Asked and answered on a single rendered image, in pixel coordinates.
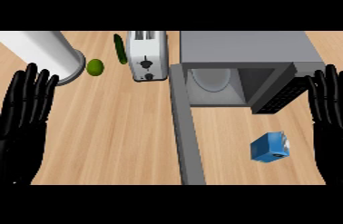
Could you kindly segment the blue milk carton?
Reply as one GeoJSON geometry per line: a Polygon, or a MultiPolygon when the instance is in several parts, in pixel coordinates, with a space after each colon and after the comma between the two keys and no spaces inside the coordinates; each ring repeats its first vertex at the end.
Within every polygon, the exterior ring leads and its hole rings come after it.
{"type": "Polygon", "coordinates": [[[250,158],[268,163],[290,156],[290,141],[283,131],[268,132],[250,144],[250,158]]]}

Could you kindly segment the grey microwave door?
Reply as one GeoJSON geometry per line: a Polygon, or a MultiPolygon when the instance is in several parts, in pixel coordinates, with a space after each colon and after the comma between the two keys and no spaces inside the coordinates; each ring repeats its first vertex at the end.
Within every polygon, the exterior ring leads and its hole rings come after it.
{"type": "Polygon", "coordinates": [[[182,185],[206,185],[202,154],[194,130],[194,117],[187,92],[182,64],[170,65],[170,100],[175,135],[179,154],[179,175],[182,185]]]}

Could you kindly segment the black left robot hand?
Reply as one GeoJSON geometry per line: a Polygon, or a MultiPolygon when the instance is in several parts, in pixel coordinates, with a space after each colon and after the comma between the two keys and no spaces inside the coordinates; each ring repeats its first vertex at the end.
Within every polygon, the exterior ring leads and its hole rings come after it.
{"type": "Polygon", "coordinates": [[[34,63],[14,73],[0,111],[0,187],[27,186],[36,178],[58,82],[34,63]]]}

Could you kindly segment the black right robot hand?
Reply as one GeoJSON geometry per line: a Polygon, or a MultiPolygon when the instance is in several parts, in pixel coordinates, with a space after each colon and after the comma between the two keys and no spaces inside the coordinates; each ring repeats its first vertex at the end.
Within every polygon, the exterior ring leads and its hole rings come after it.
{"type": "Polygon", "coordinates": [[[317,167],[330,186],[343,186],[343,72],[333,64],[306,76],[317,167]]]}

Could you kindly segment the green lime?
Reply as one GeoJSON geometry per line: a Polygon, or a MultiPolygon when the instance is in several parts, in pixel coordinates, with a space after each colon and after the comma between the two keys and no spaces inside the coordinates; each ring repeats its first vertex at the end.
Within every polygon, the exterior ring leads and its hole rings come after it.
{"type": "Polygon", "coordinates": [[[92,59],[86,67],[88,73],[92,76],[99,76],[105,71],[105,65],[99,59],[92,59]]]}

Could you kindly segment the green cucumber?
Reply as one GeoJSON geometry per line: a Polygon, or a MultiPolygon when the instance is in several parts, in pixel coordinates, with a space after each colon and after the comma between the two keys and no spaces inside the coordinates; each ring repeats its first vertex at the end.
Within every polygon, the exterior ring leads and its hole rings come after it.
{"type": "Polygon", "coordinates": [[[114,34],[114,44],[116,44],[116,51],[117,51],[120,63],[128,64],[125,45],[123,45],[122,36],[119,34],[114,34]]]}

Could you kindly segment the white toaster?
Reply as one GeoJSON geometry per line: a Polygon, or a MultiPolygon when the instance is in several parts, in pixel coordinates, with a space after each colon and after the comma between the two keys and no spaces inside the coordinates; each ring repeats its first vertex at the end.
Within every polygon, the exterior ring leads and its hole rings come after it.
{"type": "Polygon", "coordinates": [[[129,31],[126,55],[136,82],[163,81],[168,78],[166,31],[129,31]]]}

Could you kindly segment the white cylindrical appliance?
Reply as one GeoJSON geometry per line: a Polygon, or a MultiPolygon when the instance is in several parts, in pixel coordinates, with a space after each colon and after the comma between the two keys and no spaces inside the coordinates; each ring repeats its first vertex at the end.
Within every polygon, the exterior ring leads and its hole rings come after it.
{"type": "Polygon", "coordinates": [[[60,31],[0,31],[0,43],[39,70],[49,69],[60,76],[60,86],[82,75],[86,57],[60,31]]]}

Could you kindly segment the grey microwave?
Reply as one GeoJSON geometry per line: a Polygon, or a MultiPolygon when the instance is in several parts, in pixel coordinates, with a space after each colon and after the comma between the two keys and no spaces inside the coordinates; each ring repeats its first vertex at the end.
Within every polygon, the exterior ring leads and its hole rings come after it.
{"type": "Polygon", "coordinates": [[[191,106],[255,114],[281,111],[324,68],[304,31],[182,31],[179,62],[191,106]]]}

